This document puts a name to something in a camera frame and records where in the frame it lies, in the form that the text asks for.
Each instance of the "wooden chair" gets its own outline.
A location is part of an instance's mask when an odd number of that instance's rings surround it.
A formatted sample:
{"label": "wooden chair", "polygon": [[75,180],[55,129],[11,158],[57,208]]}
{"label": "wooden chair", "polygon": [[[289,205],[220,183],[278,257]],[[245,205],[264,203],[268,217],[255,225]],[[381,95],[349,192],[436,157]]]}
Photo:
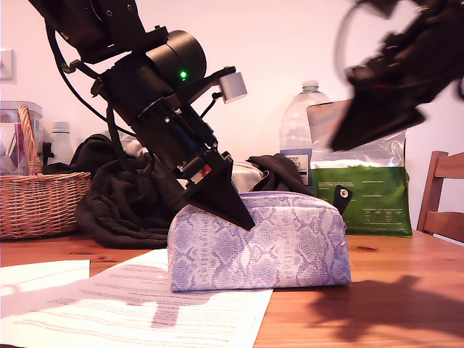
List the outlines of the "wooden chair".
{"label": "wooden chair", "polygon": [[432,152],[417,229],[464,242],[464,213],[438,212],[445,178],[464,179],[464,152]]}

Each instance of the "pink wall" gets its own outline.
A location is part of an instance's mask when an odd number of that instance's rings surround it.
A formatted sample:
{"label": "pink wall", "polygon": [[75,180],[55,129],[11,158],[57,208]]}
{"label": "pink wall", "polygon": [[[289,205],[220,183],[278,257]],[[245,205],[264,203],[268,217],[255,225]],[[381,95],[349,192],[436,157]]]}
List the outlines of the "pink wall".
{"label": "pink wall", "polygon": [[[193,34],[203,46],[208,72],[225,65],[242,71],[248,96],[232,104],[217,106],[207,116],[221,150],[237,160],[250,155],[278,151],[280,117],[302,80],[317,78],[320,89],[333,100],[350,96],[349,86],[336,76],[333,50],[336,30],[352,4],[348,0],[235,0],[235,1],[153,1],[138,0],[138,9],[147,30],[157,24],[168,30],[182,29]],[[390,21],[367,12],[356,14],[349,31],[347,64],[359,63],[374,53],[388,30],[401,30],[415,12],[408,1],[399,4]],[[46,127],[52,120],[69,120],[73,145],[105,129],[67,90],[54,66],[44,22],[27,0],[3,0],[2,46],[16,55],[16,79],[2,83],[1,97],[40,104]],[[75,51],[62,50],[68,61]],[[111,62],[95,67],[103,71]],[[72,83],[100,111],[105,104],[91,99],[91,81],[80,74]],[[430,153],[434,149],[450,153],[464,151],[464,103],[448,88],[430,105],[422,107],[429,121],[412,128],[407,136],[407,170],[410,182],[410,211],[413,227],[418,218]],[[205,94],[194,106],[203,110],[210,102]],[[445,185],[445,210],[463,211],[464,185]]]}

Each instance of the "black fabric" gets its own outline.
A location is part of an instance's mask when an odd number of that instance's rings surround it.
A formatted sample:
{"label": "black fabric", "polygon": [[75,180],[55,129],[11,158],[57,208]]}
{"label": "black fabric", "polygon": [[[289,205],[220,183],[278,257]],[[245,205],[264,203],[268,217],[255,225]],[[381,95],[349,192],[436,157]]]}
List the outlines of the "black fabric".
{"label": "black fabric", "polygon": [[265,174],[253,191],[292,191],[313,196],[312,190],[303,184],[297,166],[282,154],[250,157],[247,161],[258,165]]}
{"label": "black fabric", "polygon": [[54,163],[44,165],[43,174],[69,174],[76,172],[90,172],[93,178],[97,170],[117,159],[111,140],[102,134],[94,134],[88,137],[76,149],[71,163]]}
{"label": "black fabric", "polygon": [[[253,191],[312,194],[286,157],[276,154],[248,160],[266,173]],[[111,141],[96,134],[78,147],[69,165],[47,165],[43,172],[92,174],[91,187],[79,202],[75,218],[79,229],[97,243],[118,249],[165,248],[170,224],[186,205],[181,198],[183,187],[159,160],[153,166],[148,154],[128,159],[128,164],[130,170],[125,170]]]}
{"label": "black fabric", "polygon": [[170,223],[185,206],[183,187],[159,160],[153,170],[149,157],[128,161],[138,173],[119,161],[98,170],[75,210],[79,229],[104,247],[165,248]]}

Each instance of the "purple snakeskin cosmetic bag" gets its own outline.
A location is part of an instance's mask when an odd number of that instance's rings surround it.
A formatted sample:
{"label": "purple snakeskin cosmetic bag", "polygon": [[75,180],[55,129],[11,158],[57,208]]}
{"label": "purple snakeskin cosmetic bag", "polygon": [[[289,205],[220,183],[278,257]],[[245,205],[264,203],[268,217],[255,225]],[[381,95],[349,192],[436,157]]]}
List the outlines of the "purple snakeskin cosmetic bag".
{"label": "purple snakeskin cosmetic bag", "polygon": [[250,231],[193,206],[167,236],[171,291],[328,286],[351,281],[344,221],[329,203],[304,194],[240,194]]}

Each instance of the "motion-blurred robot arm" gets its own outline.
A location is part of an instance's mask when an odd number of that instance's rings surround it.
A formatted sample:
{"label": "motion-blurred robot arm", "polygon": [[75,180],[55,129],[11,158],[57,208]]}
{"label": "motion-blurred robot arm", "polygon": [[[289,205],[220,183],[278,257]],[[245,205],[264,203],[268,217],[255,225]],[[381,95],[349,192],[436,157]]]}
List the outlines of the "motion-blurred robot arm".
{"label": "motion-blurred robot arm", "polygon": [[[370,3],[389,17],[398,0]],[[333,150],[349,150],[417,125],[417,110],[453,80],[463,96],[464,1],[415,0],[420,13],[403,33],[389,33],[380,52],[345,70],[355,95],[332,139]]]}
{"label": "motion-blurred robot arm", "polygon": [[[152,155],[176,178],[188,181],[184,200],[243,228],[252,228],[253,219],[231,181],[233,160],[227,152],[218,151],[212,129],[191,106],[212,86],[219,86],[216,97],[222,96],[225,103],[245,96],[247,90],[235,67],[205,77],[206,58],[195,38],[180,30],[169,33],[159,26],[147,33],[134,0],[30,3],[45,18],[57,66],[71,90],[80,98],[64,73],[79,69],[95,80],[91,93],[108,101],[112,139],[118,137],[115,110]],[[67,65],[56,32],[78,50],[80,60]],[[130,54],[102,74],[86,64],[124,52]]]}

